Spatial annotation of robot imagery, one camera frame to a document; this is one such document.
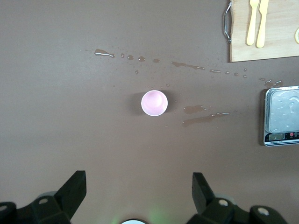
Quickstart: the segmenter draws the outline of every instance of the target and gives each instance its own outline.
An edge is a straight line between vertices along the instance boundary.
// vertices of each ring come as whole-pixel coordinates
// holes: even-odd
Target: tabletop
[[[227,6],[2,1],[0,200],[23,207],[85,170],[72,223],[185,224],[202,172],[242,209],[297,223],[298,145],[266,147],[261,133],[263,91],[299,85],[299,58],[230,63]],[[141,108],[150,90],[168,98],[157,117]]]

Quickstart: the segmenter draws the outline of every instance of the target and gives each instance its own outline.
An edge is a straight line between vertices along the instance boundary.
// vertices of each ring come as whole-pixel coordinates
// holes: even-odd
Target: scale platform
[[[272,88],[265,95],[264,144],[299,143],[299,86]]]

